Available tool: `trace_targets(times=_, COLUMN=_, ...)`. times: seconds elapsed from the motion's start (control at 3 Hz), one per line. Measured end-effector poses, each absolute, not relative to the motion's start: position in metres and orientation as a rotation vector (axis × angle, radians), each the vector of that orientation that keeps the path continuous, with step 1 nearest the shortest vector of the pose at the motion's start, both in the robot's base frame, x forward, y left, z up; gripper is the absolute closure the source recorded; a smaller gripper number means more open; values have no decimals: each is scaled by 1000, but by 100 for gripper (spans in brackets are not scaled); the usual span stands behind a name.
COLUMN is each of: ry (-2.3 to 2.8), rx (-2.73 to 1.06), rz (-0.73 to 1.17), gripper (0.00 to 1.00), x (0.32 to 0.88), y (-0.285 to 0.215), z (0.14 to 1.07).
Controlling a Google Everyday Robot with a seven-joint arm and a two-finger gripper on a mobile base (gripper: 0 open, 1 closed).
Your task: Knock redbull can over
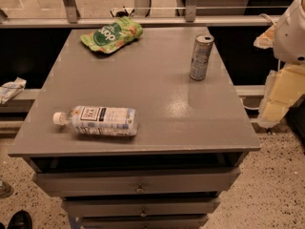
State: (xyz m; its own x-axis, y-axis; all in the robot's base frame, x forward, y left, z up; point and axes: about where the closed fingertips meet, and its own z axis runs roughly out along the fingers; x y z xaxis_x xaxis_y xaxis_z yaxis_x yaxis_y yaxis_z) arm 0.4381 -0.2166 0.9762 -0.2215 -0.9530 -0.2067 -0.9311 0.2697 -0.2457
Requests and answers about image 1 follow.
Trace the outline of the orange foam gripper finger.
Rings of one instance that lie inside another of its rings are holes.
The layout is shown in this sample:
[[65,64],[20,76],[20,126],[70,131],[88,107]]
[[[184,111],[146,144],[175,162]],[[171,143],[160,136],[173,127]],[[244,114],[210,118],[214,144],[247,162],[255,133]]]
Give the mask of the orange foam gripper finger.
[[254,41],[254,46],[260,49],[269,49],[274,46],[275,25],[270,26]]

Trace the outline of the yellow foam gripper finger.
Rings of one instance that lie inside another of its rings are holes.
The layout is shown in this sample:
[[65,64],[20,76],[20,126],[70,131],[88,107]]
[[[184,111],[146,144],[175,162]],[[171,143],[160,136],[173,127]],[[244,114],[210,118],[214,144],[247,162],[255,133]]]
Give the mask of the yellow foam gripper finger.
[[259,105],[257,123],[273,128],[297,100],[305,94],[305,66],[285,64],[280,71],[270,71],[264,97]]

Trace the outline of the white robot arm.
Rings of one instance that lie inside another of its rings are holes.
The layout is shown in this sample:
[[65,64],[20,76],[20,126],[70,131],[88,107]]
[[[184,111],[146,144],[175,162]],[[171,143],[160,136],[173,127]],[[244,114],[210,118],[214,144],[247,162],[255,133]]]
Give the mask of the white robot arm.
[[305,94],[305,0],[294,0],[279,20],[254,41],[260,49],[272,48],[282,69],[270,71],[257,124],[273,128]]

